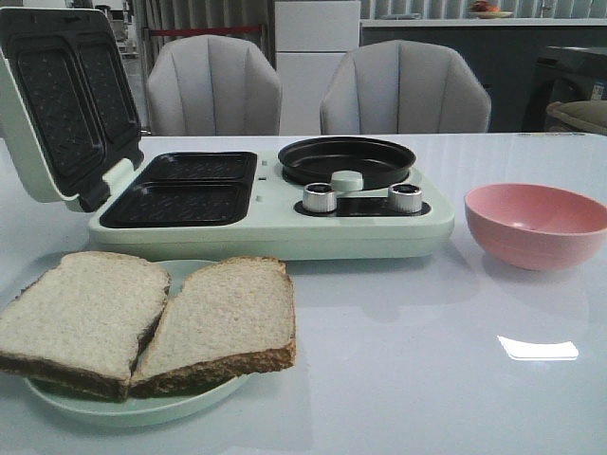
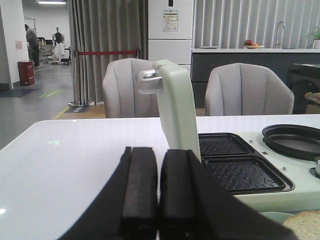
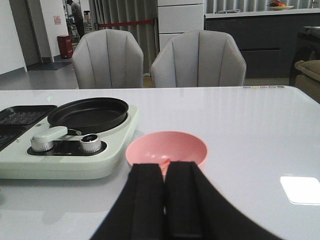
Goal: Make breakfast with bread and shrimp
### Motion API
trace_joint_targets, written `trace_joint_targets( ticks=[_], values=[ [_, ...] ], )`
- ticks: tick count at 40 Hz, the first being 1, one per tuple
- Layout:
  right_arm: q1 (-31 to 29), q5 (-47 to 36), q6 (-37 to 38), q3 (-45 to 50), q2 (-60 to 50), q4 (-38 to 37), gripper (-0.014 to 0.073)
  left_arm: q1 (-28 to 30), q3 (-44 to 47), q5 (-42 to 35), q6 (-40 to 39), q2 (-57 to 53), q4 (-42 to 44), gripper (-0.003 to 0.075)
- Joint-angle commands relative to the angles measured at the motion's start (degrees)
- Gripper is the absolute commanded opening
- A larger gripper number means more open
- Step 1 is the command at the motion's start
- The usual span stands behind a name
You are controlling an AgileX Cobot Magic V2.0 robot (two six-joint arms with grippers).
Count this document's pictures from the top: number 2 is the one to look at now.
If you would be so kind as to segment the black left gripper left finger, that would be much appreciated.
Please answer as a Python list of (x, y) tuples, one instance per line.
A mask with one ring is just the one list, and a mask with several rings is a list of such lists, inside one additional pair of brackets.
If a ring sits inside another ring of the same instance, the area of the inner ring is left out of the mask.
[(158, 170), (150, 147), (126, 147), (119, 164), (64, 240), (154, 240)]

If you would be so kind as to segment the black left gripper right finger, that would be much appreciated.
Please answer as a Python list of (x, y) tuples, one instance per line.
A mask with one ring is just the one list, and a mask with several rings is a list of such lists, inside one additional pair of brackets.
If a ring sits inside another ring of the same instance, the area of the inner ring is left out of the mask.
[(191, 150), (170, 149), (160, 177), (161, 240), (296, 240), (223, 189)]

